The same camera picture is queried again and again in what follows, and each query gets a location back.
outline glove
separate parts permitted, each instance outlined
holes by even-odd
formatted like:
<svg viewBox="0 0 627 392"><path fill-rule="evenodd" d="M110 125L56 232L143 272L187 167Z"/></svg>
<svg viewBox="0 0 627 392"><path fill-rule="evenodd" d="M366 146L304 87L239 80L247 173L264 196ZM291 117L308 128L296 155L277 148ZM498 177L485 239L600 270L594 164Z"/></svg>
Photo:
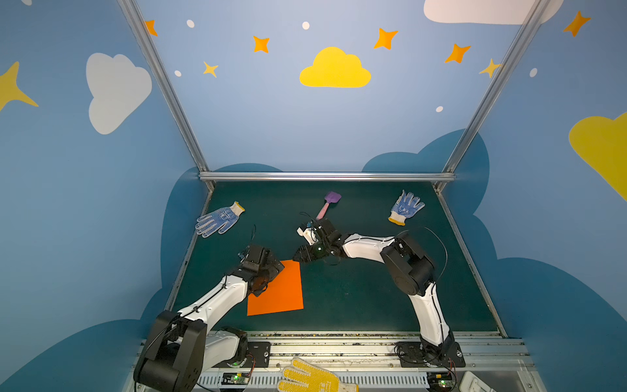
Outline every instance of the glove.
<svg viewBox="0 0 627 392"><path fill-rule="evenodd" d="M280 392L359 392L357 384L344 384L328 370L320 369L300 358L283 370L277 389Z"/></svg>
<svg viewBox="0 0 627 392"><path fill-rule="evenodd" d="M405 219L414 216L422 207L424 207L424 203L420 201L419 197L414 197L411 192L405 195L405 190L403 190L401 197L392 207L392 213L387 220L399 226L405 226Z"/></svg>
<svg viewBox="0 0 627 392"><path fill-rule="evenodd" d="M216 231L224 234L226 230L229 230L237 222L240 214L244 211L246 210L236 201L230 207L222 207L211 214L202 215L196 220L198 222L196 224L196 233L202 235L203 238L207 238Z"/></svg>

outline metal base plate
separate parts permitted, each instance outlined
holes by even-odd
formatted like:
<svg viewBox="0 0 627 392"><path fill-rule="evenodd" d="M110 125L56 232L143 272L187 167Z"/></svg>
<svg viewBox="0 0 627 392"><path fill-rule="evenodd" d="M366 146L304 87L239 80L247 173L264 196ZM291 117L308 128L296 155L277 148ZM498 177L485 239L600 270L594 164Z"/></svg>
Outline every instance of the metal base plate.
<svg viewBox="0 0 627 392"><path fill-rule="evenodd" d="M422 361L426 359L431 359L431 354L430 353L425 353L423 351L420 351L419 348L421 347L421 343L419 341L416 342L402 342L403 344L411 344L416 348L416 353L419 354L419 358L416 358L415 361L419 362L419 363L413 363L410 361L401 361L401 367L402 368L437 368L438 366L444 367L444 368L450 368L451 364L449 363L448 359L450 358L451 361L453 361L453 364L455 365L456 368L464 368L466 366L466 361L464 360L463 356L458 356L457 353L461 354L461 348L460 345L455 342L448 350L448 352L446 353L446 356L444 358L443 361L430 361L431 364L426 364Z"/></svg>
<svg viewBox="0 0 627 392"><path fill-rule="evenodd" d="M248 342L248 351L255 358L256 368L267 368L270 364L270 342ZM244 364L236 369L250 369L253 365L250 357L246 358ZM226 361L222 361L214 366L214 368L229 368Z"/></svg>

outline pink handle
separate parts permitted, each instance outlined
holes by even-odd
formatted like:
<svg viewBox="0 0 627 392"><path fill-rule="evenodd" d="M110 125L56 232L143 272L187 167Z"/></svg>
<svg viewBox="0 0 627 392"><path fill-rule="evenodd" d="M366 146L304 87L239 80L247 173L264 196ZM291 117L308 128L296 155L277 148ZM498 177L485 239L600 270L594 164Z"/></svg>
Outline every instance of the pink handle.
<svg viewBox="0 0 627 392"><path fill-rule="evenodd" d="M324 214L327 213L327 208L329 208L329 204L325 203L324 207L322 207L322 209L320 210L320 212L318 213L318 216L315 217L315 219L317 221L321 220L324 217Z"/></svg>

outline blue glove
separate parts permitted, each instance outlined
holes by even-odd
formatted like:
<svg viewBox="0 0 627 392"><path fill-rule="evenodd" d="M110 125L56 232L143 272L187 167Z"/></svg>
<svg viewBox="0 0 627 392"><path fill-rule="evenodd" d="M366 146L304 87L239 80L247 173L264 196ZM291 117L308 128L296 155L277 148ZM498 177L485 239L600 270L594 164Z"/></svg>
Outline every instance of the blue glove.
<svg viewBox="0 0 627 392"><path fill-rule="evenodd" d="M422 207L424 207L424 203L420 201L419 197L414 197L411 192L405 194L405 190L403 190L401 197L392 207L392 213L388 220L399 226L405 226L405 219L414 216Z"/></svg>
<svg viewBox="0 0 627 392"><path fill-rule="evenodd" d="M202 235L203 238L207 238L216 231L220 234L226 233L237 219L240 218L240 214L245 210L236 201L230 207L222 207L213 211L211 214L203 215L196 221L196 234Z"/></svg>

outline spatula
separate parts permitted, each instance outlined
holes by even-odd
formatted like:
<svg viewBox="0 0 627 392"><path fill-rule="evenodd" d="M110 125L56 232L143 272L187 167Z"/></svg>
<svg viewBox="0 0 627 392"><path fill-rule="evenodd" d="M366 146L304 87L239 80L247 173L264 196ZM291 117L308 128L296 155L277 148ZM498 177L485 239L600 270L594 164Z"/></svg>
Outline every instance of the spatula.
<svg viewBox="0 0 627 392"><path fill-rule="evenodd" d="M342 198L342 195L339 193L335 193L335 192L327 193L327 195L324 197L324 199L326 200L326 203L324 204L324 207L322 207L322 209L318 213L318 216L315 217L316 220L321 220L322 218L324 218L324 214L327 213L327 208L329 208L329 204L337 203L338 201L340 201L341 198Z"/></svg>

